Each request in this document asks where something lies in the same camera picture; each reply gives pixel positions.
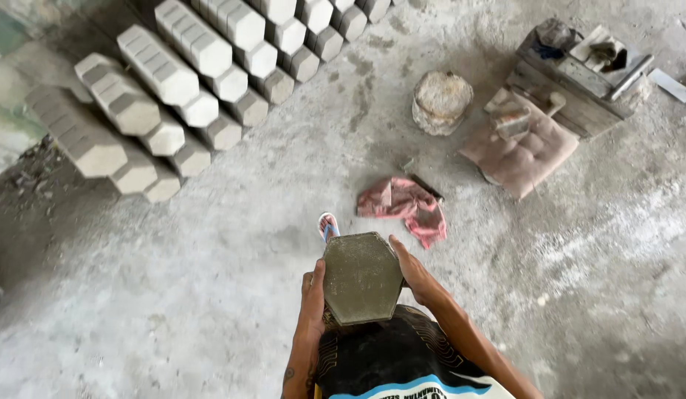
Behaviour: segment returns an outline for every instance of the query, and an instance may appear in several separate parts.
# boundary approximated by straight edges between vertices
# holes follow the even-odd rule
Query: pink cushion
[[[579,143],[529,100],[514,96],[530,107],[530,132],[519,141],[505,141],[486,124],[459,152],[522,199],[569,158]]]

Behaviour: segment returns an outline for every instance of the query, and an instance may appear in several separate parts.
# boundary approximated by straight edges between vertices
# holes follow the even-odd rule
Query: pink rag
[[[358,198],[358,216],[404,219],[425,249],[446,238],[446,221],[436,198],[404,177],[377,182]]]

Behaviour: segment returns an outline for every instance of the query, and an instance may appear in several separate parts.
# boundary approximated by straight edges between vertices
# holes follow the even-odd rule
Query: hexagonal mold
[[[339,325],[390,320],[402,290],[400,261],[377,232],[332,237],[323,296]]]

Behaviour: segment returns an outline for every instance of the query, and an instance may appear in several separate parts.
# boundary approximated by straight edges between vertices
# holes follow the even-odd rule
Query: metal rod
[[[641,73],[646,69],[646,67],[649,66],[651,62],[655,57],[653,57],[652,54],[648,54],[644,59],[642,59],[638,65],[634,68],[634,70],[631,71],[630,74],[626,75],[622,79],[621,82],[619,82],[619,85],[614,87],[614,89],[609,93],[609,101],[614,102],[616,101],[619,96],[624,94],[625,91],[629,89],[629,86],[633,85],[634,82],[641,76]]]

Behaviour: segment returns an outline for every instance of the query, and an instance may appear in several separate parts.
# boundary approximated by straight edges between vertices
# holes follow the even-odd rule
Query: dusty floor
[[[0,398],[277,397],[325,210],[401,237],[547,397],[686,398],[686,106],[654,90],[520,203],[455,154],[548,16],[611,25],[686,76],[686,0],[410,0],[166,204],[50,151],[49,170],[22,161],[0,178]],[[435,68],[476,90],[448,138],[409,114]],[[406,156],[447,199],[428,251],[354,215]],[[21,170],[48,183],[19,195]]]

